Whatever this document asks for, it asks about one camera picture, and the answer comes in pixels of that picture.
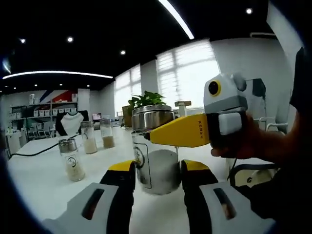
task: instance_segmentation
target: led strip light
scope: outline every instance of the led strip light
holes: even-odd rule
[[[11,77],[24,76],[24,75],[31,75],[31,74],[72,74],[72,75],[83,75],[83,76],[102,77],[102,78],[113,78],[111,76],[99,75],[99,74],[93,74],[93,73],[85,73],[85,72],[34,71],[34,72],[21,72],[21,73],[11,74],[8,76],[4,76],[3,79],[7,79],[7,78],[11,78]]]
[[[175,18],[175,20],[180,24],[181,28],[184,30],[186,35],[189,37],[189,39],[194,39],[194,36],[189,29],[189,27],[186,25],[182,17],[179,15],[179,13],[175,10],[175,8],[168,2],[168,0],[158,0],[169,12],[170,14]]]

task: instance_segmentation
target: black cable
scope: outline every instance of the black cable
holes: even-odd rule
[[[74,137],[76,137],[76,136],[78,136],[79,134],[77,134],[77,135],[74,135],[74,136],[72,136],[72,137],[70,137],[69,139],[72,139],[72,138],[74,138]],[[28,156],[28,157],[30,157],[30,156],[36,156],[36,155],[39,155],[39,154],[41,154],[41,153],[43,153],[43,152],[45,152],[45,151],[48,151],[48,150],[50,150],[50,149],[52,149],[52,148],[54,148],[54,147],[56,147],[57,145],[59,145],[58,143],[57,144],[55,144],[55,145],[52,145],[52,146],[50,146],[49,148],[46,148],[46,149],[44,149],[44,150],[41,150],[40,152],[38,152],[38,153],[35,153],[35,154],[31,154],[31,155],[23,155],[23,154],[12,154],[11,155],[11,157],[12,156],[14,156],[14,155],[19,155],[19,156]]]
[[[233,163],[233,166],[232,166],[232,168],[230,169],[229,175],[228,175],[228,177],[226,178],[226,180],[229,180],[230,175],[231,175],[231,172],[232,172],[233,168],[235,167],[236,161],[237,161],[237,158],[235,159],[235,161],[234,161],[234,163]]]

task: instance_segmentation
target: window blind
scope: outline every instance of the window blind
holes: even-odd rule
[[[140,64],[116,77],[114,83],[115,113],[122,112],[123,106],[128,106],[132,95],[141,95]]]
[[[191,101],[188,108],[202,108],[204,85],[220,73],[208,40],[193,42],[157,56],[160,94],[171,107]]]

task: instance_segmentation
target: metal lid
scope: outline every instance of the metal lid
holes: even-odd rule
[[[99,120],[100,125],[110,125],[112,121],[109,118],[101,118]]]
[[[150,105],[132,111],[132,130],[149,131],[175,119],[170,106]]]
[[[172,111],[172,108],[171,106],[166,106],[166,105],[142,106],[142,107],[134,109],[132,111],[132,115],[147,112],[147,111]]]
[[[77,149],[75,139],[64,139],[58,142],[59,151],[61,153],[70,153]]]
[[[91,121],[83,121],[80,123],[81,128],[92,128],[93,123]]]

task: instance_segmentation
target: black ceiling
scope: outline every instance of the black ceiling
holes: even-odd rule
[[[82,6],[14,6],[3,12],[1,60],[11,73],[63,70],[108,76],[145,63],[190,40],[157,0],[120,0]],[[266,0],[169,0],[188,24],[195,40],[249,37],[271,32]],[[251,7],[253,13],[246,14]],[[68,36],[74,41],[68,43]],[[1,70],[0,76],[9,75]],[[113,79],[79,75],[27,75],[0,81],[2,94],[27,90],[99,90]]]

